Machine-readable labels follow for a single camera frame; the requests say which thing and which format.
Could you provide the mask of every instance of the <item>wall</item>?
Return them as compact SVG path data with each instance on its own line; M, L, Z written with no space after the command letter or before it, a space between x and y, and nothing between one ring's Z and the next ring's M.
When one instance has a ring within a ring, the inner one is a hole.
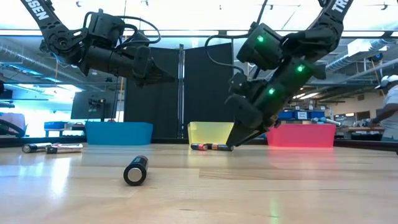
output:
M379 93L366 93L365 100L358 101L357 96L354 96L354 98L342 99L346 103L330 104L328 106L333 110L334 115L370 111L373 118L376 116L376 110L382 108L383 99L383 96L379 96Z

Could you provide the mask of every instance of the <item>black robotic arm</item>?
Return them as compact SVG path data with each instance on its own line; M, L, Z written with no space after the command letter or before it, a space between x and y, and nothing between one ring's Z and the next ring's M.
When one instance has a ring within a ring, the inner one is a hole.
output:
M248 81L242 72L229 81L234 93L226 105L235 113L227 145L239 146L277 127L279 112L311 77L325 79L325 66L314 62L335 50L343 19L353 0L318 0L323 7L307 30L284 37L265 24L252 23L237 59L261 70L274 70L272 78Z
M83 28L69 30L55 15L51 0L21 1L42 31L44 41L40 48L54 54L58 61L76 65L85 75L92 68L131 78L137 86L174 82L174 77L161 70L150 56L149 44L160 41L160 35L158 40L150 41L138 32L136 26L126 24L122 19L147 21L136 17L112 16L100 9L85 16ZM86 27L88 16L91 19ZM117 45L125 28L133 29L134 34Z

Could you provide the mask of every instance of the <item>black curtain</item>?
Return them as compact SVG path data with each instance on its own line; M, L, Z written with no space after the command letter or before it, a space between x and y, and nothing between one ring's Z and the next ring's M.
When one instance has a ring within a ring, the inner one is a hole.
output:
M232 44L209 46L209 53L217 62L232 64ZM187 125L191 121L228 122L233 113L225 108L229 96L228 80L233 75L231 67L213 63L204 47L185 52L184 78L184 137L188 138Z
M174 83L138 88L127 80L124 121L154 125L152 138L177 138L178 50L151 48L155 63L176 78Z

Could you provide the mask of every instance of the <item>battery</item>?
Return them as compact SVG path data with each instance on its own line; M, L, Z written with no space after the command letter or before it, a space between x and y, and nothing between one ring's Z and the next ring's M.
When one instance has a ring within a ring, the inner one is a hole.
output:
M124 181L131 186L141 185L147 178L148 158L145 156L135 157L125 168Z
M38 144L26 144L22 147L22 152L24 153L33 153L33 152L45 152L46 146L51 145L52 143L38 143Z
M45 148L47 154L82 152L82 144L52 144Z
M234 147L227 146L225 144L206 144L208 149L217 150L217 151L228 151L231 152L234 150Z
M191 149L199 150L199 151L206 151L208 149L208 146L207 146L207 144L193 143L193 144L191 144Z

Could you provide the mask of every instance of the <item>red bin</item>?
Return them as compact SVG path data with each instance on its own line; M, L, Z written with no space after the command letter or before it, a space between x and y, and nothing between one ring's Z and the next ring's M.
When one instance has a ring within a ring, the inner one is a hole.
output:
M267 133L269 146L333 147L336 126L333 124L283 124Z

